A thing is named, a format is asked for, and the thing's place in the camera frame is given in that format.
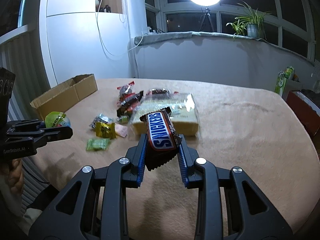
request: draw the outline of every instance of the blue gripper pad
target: blue gripper pad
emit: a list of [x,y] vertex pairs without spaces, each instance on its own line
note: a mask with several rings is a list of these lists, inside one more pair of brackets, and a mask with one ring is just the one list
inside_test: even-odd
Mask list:
[[138,163],[138,177],[137,177],[137,184],[138,187],[140,187],[141,182],[143,181],[143,175],[144,175],[144,170],[145,170],[145,158],[146,158],[146,150],[147,150],[147,137],[143,143],[143,147],[141,150],[141,155]]
[[178,152],[177,156],[178,156],[178,161],[179,161],[182,182],[183,182],[184,186],[187,187],[189,184],[188,167],[187,167],[186,158],[185,158],[185,155],[184,155],[184,152],[182,149],[182,145],[180,145],[180,147],[179,147],[179,152]]

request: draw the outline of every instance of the window sill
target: window sill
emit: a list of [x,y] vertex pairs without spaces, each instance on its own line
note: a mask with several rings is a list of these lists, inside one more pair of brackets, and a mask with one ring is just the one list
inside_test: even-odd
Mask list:
[[[151,45],[154,43],[158,43],[158,42],[163,42],[163,41],[171,41],[171,40],[179,40],[179,39],[190,39],[192,38],[192,36],[200,36],[200,37],[223,37],[223,38],[233,38],[233,35],[231,34],[225,34],[225,33],[205,33],[205,32],[173,32],[173,33],[155,33],[155,34],[147,34],[145,36],[143,36],[143,40],[142,36],[137,36],[134,38],[134,44],[138,45],[139,42],[141,41],[141,43],[139,44],[139,46],[146,46],[146,45]],[[283,51],[286,52],[290,52],[295,56],[298,56],[306,61],[308,61],[309,63],[311,63],[313,66],[315,65],[314,61],[311,61],[310,59],[294,52],[291,51],[289,49],[285,49],[285,48],[281,48],[277,45],[274,45],[270,42],[267,42],[264,39],[255,39],[255,38],[251,38],[251,37],[247,37],[247,36],[240,36],[237,35],[235,36],[235,40],[236,39],[243,39],[243,40],[256,40],[256,41],[262,41],[265,42],[267,44],[269,44],[270,46],[273,46],[275,48],[281,49]]]

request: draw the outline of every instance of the packaged bread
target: packaged bread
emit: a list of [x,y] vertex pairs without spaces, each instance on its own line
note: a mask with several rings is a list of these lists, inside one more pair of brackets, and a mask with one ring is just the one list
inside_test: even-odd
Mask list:
[[140,117],[170,107],[172,113],[170,120],[178,134],[194,136],[199,130],[199,121],[196,105],[191,93],[175,93],[168,97],[146,97],[136,107],[130,124],[136,135],[147,133],[146,125],[140,121]]

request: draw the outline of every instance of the snickers bar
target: snickers bar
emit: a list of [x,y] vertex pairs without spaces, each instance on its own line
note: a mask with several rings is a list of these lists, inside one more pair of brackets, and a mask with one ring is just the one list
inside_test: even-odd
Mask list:
[[145,164],[149,171],[172,160],[181,143],[181,137],[170,120],[171,109],[166,107],[140,117],[146,123],[148,141]]

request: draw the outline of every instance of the table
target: table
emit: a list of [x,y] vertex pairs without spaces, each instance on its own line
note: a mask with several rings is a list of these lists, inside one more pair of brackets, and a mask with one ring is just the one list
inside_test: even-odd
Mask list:
[[[110,165],[137,145],[117,138],[106,151],[85,150],[87,140],[94,137],[89,124],[100,112],[116,117],[116,87],[130,81],[97,80],[99,90],[67,111],[73,137],[38,149],[33,160],[57,189],[83,166]],[[294,232],[305,223],[320,198],[320,164],[310,137],[280,96],[204,82],[134,81],[134,91],[164,87],[192,92],[201,133],[198,139],[187,138],[188,146],[217,167],[242,167]],[[135,240],[193,239],[196,210],[197,190],[184,188],[177,158],[152,172],[146,169],[141,187],[127,189],[129,235]],[[223,212],[226,221],[225,205]]]

